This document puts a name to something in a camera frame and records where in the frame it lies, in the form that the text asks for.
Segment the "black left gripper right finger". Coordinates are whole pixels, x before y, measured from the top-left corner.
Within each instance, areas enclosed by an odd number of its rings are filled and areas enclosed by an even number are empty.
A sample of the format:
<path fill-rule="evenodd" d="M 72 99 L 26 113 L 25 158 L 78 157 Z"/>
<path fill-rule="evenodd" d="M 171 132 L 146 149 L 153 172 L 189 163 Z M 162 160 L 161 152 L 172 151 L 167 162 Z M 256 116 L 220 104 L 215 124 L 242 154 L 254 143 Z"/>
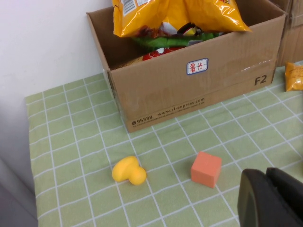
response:
<path fill-rule="evenodd" d="M 303 218 L 303 183 L 278 168 L 267 168 L 266 176 L 295 214 Z"/>

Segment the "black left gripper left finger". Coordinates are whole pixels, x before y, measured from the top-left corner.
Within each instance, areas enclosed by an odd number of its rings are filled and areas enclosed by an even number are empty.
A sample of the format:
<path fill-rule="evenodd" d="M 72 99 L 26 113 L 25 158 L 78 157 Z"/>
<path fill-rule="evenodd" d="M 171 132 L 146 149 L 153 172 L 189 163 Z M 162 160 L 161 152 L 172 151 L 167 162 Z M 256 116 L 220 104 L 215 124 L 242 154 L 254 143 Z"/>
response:
<path fill-rule="evenodd" d="M 245 169 L 237 203 L 241 227 L 301 227 L 300 219 L 286 204 L 270 179 L 257 169 Z"/>

